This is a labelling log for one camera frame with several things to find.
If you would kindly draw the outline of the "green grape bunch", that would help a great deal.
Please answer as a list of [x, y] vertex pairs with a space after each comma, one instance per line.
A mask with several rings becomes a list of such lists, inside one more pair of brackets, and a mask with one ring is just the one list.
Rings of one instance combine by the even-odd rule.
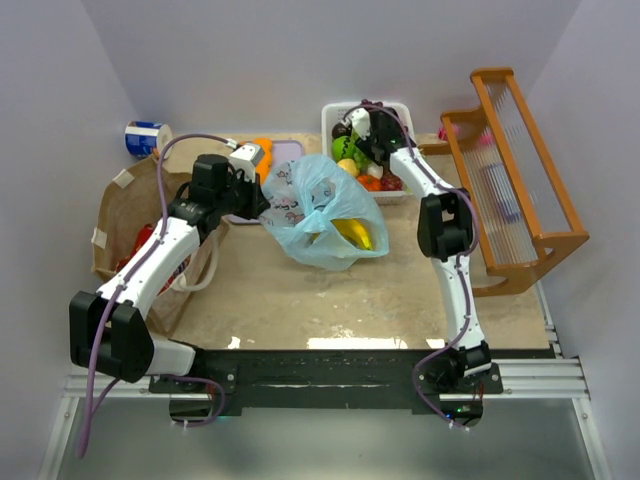
[[359, 170], [366, 170], [371, 163], [371, 159], [358, 149], [353, 152], [353, 159]]

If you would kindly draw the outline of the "white mushroom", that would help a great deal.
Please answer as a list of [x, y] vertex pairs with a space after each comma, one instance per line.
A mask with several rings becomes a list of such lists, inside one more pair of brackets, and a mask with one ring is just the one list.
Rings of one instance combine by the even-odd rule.
[[376, 163], [370, 163], [367, 166], [366, 174], [380, 180], [384, 174], [384, 168]]

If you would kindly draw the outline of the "blue plastic bag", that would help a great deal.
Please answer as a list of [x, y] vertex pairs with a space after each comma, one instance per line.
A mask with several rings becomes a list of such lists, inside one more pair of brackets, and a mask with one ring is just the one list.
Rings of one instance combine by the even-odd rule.
[[[270, 172], [262, 192], [270, 208], [259, 217], [260, 223], [300, 264], [343, 271], [360, 259], [389, 253], [386, 222], [373, 196], [326, 155], [305, 155], [280, 165]], [[333, 219], [358, 219], [374, 249], [361, 250], [338, 231], [333, 242], [312, 245], [311, 235], [334, 227]]]

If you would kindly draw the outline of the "small orange pumpkin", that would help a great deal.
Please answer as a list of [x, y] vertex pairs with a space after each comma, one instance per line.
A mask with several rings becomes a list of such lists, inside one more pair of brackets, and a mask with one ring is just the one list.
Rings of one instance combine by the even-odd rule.
[[369, 192], [382, 190], [381, 180], [372, 175], [359, 175], [357, 181]]

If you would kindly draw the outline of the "red snack packet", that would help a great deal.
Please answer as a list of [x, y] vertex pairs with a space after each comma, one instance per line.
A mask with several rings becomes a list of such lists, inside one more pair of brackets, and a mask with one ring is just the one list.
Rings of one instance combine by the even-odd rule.
[[[137, 234], [137, 237], [136, 237], [136, 240], [134, 242], [134, 246], [133, 246], [132, 250], [130, 251], [130, 253], [126, 257], [122, 258], [116, 264], [115, 269], [114, 269], [114, 271], [116, 273], [119, 273], [120, 271], [122, 271], [127, 266], [127, 264], [135, 256], [135, 254], [149, 241], [149, 239], [151, 238], [151, 236], [153, 234], [153, 231], [154, 231], [154, 227], [151, 224], [146, 224], [139, 230], [139, 232]], [[171, 287], [173, 282], [182, 273], [185, 272], [185, 270], [189, 266], [190, 262], [191, 262], [191, 256], [187, 256], [183, 260], [183, 262], [176, 268], [176, 270], [171, 274], [171, 276], [167, 279], [167, 281], [165, 282], [164, 286], [160, 290], [160, 294], [162, 294], [164, 291], [166, 291], [168, 288]]]

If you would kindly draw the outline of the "brown paper grocery bag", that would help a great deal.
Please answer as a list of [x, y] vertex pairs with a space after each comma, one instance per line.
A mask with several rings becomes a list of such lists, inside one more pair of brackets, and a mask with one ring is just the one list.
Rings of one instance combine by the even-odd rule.
[[[162, 178], [166, 199], [170, 201], [178, 188], [191, 180], [191, 174], [170, 173], [163, 167]], [[157, 160], [148, 157], [122, 170], [104, 191], [91, 240], [92, 272], [102, 283], [116, 274], [116, 266], [130, 254], [142, 227], [148, 224], [155, 227], [160, 219]], [[222, 220], [216, 231], [191, 255], [183, 275], [186, 286], [199, 285], [204, 281], [211, 252], [219, 247], [228, 231], [228, 222]], [[147, 323], [150, 329], [171, 336], [179, 325], [190, 296], [191, 292], [171, 287], [160, 293], [149, 312]]]

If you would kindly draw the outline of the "yellow bell pepper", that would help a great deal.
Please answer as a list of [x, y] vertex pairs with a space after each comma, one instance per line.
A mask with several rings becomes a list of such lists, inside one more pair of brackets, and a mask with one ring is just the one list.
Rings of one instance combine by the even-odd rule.
[[357, 248], [368, 251], [374, 249], [369, 231], [358, 219], [333, 219], [331, 223], [346, 240]]

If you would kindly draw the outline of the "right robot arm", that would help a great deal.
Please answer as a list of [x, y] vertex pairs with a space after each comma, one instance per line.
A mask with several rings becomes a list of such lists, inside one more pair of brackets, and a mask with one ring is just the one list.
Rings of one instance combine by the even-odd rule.
[[420, 200], [417, 241], [432, 261], [444, 302], [449, 354], [456, 375], [464, 378], [488, 370], [491, 356], [479, 324], [471, 286], [470, 256], [478, 240], [477, 215], [464, 189], [439, 176], [422, 156], [398, 115], [374, 104], [347, 115], [356, 144], [399, 177]]

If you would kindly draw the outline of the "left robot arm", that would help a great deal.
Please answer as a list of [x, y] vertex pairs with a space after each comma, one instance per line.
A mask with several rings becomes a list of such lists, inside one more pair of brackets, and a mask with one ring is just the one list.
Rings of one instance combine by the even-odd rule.
[[96, 292], [72, 298], [73, 364], [130, 383], [146, 375], [184, 376], [192, 369], [195, 348], [153, 336], [145, 320], [170, 276], [224, 217], [255, 219], [268, 208], [256, 171], [263, 156], [260, 146], [247, 143], [227, 157], [198, 157], [187, 196], [162, 204], [162, 219], [127, 265]]

